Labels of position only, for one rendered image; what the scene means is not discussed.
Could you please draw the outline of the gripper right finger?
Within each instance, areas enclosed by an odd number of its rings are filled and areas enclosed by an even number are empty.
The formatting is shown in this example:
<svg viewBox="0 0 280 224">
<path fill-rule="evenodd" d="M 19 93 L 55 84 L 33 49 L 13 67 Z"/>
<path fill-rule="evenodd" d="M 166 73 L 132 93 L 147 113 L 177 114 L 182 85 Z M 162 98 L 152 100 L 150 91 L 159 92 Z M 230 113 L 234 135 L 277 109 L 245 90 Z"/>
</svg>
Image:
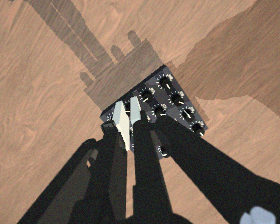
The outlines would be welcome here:
<svg viewBox="0 0 280 224">
<path fill-rule="evenodd" d="M 280 224 L 280 184 L 256 175 L 170 116 L 148 121 L 130 98 L 135 183 L 133 224 L 173 224 L 155 146 L 178 164 L 229 224 Z"/>
</svg>

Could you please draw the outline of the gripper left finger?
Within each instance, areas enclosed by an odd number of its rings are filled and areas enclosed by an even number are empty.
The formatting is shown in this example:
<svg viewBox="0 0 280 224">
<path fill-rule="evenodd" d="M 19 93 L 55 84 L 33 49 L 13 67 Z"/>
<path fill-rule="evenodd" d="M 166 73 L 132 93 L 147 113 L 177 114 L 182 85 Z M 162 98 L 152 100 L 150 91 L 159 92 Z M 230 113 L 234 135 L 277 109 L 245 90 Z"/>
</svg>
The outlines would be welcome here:
<svg viewBox="0 0 280 224">
<path fill-rule="evenodd" d="M 84 141 L 17 224 L 103 224 L 126 219 L 129 118 L 123 101 L 116 102 L 112 120 L 100 127 L 103 138 Z"/>
</svg>

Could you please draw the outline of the dark grey knob box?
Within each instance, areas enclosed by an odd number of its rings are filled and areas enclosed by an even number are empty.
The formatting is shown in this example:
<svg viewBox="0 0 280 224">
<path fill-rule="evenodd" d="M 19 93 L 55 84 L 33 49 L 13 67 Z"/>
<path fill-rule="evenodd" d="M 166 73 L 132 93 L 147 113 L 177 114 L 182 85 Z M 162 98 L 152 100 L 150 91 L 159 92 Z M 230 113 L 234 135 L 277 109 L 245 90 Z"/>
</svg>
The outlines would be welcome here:
<svg viewBox="0 0 280 224">
<path fill-rule="evenodd" d="M 135 96 L 137 96 L 141 110 L 146 112 L 150 123 L 156 123 L 156 119 L 161 116 L 170 116 L 198 136 L 203 136 L 205 131 L 209 129 L 169 68 L 166 65 L 162 65 L 102 111 L 100 115 L 100 119 L 103 122 L 112 120 L 116 102 L 123 101 L 126 115 L 129 118 L 129 149 L 133 153 L 134 142 L 133 126 L 130 121 L 130 98 Z"/>
</svg>

